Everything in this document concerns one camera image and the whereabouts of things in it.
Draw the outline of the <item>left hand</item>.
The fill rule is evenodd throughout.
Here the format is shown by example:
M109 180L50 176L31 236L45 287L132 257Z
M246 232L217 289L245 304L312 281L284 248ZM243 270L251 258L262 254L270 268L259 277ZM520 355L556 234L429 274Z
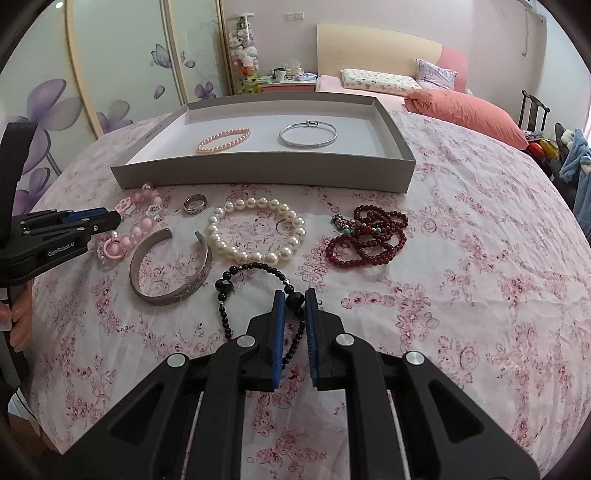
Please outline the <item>left hand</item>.
M16 352L28 349L33 342L33 286L34 281L28 281L11 307L1 304L1 323L12 323L9 342Z

